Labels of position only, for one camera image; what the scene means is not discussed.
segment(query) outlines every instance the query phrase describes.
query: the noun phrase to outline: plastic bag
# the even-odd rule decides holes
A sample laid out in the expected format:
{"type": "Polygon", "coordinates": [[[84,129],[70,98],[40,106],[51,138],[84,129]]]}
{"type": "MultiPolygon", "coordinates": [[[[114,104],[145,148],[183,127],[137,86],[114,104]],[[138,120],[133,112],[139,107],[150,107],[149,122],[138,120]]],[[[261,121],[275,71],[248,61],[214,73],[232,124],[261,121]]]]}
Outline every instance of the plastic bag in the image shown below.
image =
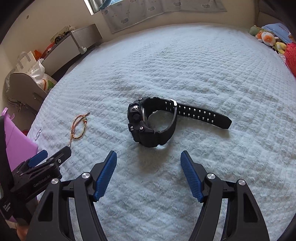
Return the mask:
{"type": "Polygon", "coordinates": [[[57,84],[57,82],[45,74],[45,68],[41,64],[43,59],[39,59],[37,63],[32,67],[31,71],[27,73],[30,75],[36,84],[44,90],[46,93],[49,93],[50,90],[57,84]]]}

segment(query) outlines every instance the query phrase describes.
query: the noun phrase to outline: black strap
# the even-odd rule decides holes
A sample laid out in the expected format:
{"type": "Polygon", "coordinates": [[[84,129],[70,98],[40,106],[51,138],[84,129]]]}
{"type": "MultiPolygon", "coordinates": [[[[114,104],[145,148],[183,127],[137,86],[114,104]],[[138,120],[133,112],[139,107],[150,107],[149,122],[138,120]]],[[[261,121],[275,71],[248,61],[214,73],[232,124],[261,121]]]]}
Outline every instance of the black strap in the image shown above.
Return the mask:
{"type": "MultiPolygon", "coordinates": [[[[161,110],[173,113],[174,110],[172,110],[172,103],[170,100],[159,99],[159,101],[162,102],[160,105],[162,107],[161,110]]],[[[229,119],[227,116],[221,115],[215,111],[181,103],[177,103],[177,115],[204,121],[222,129],[228,129],[232,123],[231,119],[229,119]]]]}
{"type": "Polygon", "coordinates": [[[176,124],[177,124],[177,107],[172,106],[171,109],[173,110],[174,116],[173,116],[173,119],[172,119],[170,125],[162,131],[155,132],[155,135],[157,136],[159,145],[164,145],[165,143],[167,143],[168,140],[172,137],[172,135],[175,132],[176,124]]]}

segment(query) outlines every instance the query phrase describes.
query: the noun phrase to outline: bedsheet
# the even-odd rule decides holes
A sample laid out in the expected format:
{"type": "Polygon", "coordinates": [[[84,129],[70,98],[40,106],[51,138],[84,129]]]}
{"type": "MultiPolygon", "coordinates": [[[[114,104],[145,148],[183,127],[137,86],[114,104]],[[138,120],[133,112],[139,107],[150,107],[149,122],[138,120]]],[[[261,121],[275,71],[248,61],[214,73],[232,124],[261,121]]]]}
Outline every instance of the bedsheet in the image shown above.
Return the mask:
{"type": "MultiPolygon", "coordinates": [[[[201,209],[180,166],[187,150],[220,179],[244,179],[264,216],[271,241],[296,211],[296,81],[270,47],[247,30],[223,25],[172,25],[105,43],[64,76],[45,99],[28,136],[49,155],[68,145],[72,121],[90,111],[85,135],[74,140],[62,180],[102,162],[118,163],[96,204],[108,240],[188,240],[201,209]],[[179,117],[164,146],[133,141],[127,107],[158,96],[207,108],[232,120],[229,130],[179,117]]],[[[156,112],[161,129],[172,114],[156,112]]],[[[71,201],[72,221],[81,240],[71,201]]],[[[214,240],[220,240],[223,202],[214,240]]]]}

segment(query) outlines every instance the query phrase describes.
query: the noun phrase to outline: blue pillow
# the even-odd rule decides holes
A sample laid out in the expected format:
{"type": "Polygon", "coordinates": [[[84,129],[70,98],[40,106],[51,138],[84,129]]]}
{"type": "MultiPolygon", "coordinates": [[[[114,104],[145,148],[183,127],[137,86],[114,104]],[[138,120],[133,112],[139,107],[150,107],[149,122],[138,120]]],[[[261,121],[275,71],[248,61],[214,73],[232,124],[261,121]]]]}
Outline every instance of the blue pillow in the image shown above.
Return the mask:
{"type": "Polygon", "coordinates": [[[281,23],[274,23],[274,24],[268,24],[262,27],[263,29],[266,29],[276,36],[278,36],[283,42],[286,44],[292,43],[292,40],[289,39],[289,30],[288,28],[281,24],[281,23]]]}

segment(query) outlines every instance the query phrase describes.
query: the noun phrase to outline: stuffed toy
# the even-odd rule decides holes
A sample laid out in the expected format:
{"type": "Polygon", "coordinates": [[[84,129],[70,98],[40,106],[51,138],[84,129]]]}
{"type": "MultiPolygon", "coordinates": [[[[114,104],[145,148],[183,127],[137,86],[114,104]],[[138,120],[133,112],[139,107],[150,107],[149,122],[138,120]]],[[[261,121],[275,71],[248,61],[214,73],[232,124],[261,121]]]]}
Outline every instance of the stuffed toy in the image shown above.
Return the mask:
{"type": "Polygon", "coordinates": [[[278,51],[280,54],[285,54],[287,49],[287,45],[281,42],[276,42],[275,45],[272,47],[274,50],[278,51]]]}
{"type": "Polygon", "coordinates": [[[269,32],[259,32],[256,35],[256,39],[261,42],[265,43],[267,46],[274,46],[276,43],[276,40],[279,39],[278,37],[275,37],[272,33],[269,32]]]}
{"type": "Polygon", "coordinates": [[[249,31],[249,34],[251,34],[252,36],[256,36],[257,33],[259,33],[262,29],[257,27],[256,25],[252,26],[250,31],[249,31]]]}
{"type": "Polygon", "coordinates": [[[255,35],[256,39],[257,39],[259,42],[261,42],[261,43],[263,43],[263,41],[262,41],[262,33],[263,33],[263,31],[259,31],[259,32],[255,35]]]}

